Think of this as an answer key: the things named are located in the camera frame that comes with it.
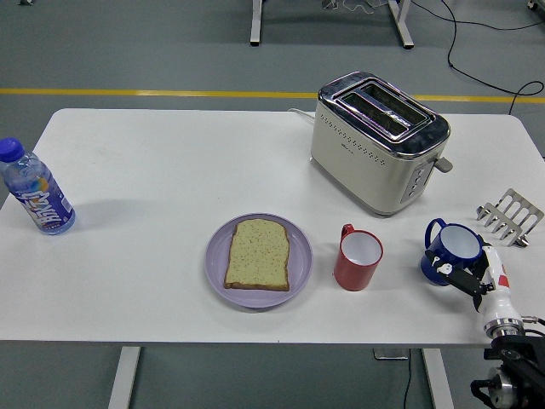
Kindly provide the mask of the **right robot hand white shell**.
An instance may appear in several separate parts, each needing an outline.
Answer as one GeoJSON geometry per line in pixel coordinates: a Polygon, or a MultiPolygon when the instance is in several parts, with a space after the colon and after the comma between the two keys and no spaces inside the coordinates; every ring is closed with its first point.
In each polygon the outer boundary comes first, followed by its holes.
{"type": "Polygon", "coordinates": [[[490,339],[506,335],[523,335],[521,315],[511,303],[507,273],[496,249],[489,243],[482,247],[472,270],[457,268],[431,250],[425,251],[432,270],[449,285],[468,294],[483,318],[485,334],[490,339]]]}

